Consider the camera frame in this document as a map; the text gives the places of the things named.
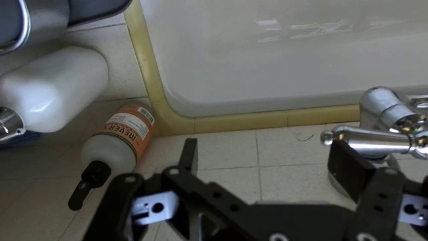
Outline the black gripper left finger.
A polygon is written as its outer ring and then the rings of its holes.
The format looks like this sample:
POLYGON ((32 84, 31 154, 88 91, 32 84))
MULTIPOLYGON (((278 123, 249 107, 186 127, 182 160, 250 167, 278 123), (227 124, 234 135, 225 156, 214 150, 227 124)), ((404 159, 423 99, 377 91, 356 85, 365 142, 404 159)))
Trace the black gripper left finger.
POLYGON ((242 221, 246 203, 195 175, 198 140, 185 140, 179 162, 146 179, 116 175, 83 241, 143 241, 151 225, 166 222, 185 241, 250 241, 242 221))

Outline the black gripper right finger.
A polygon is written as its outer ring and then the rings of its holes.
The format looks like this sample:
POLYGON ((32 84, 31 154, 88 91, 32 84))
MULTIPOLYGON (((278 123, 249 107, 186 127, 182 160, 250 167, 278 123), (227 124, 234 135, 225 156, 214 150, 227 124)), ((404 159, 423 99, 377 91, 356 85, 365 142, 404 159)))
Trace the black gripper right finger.
POLYGON ((356 203, 346 241, 404 241, 396 234, 400 223, 428 241, 427 180, 412 180, 392 167, 374 167, 344 142, 332 143, 328 171, 356 203))

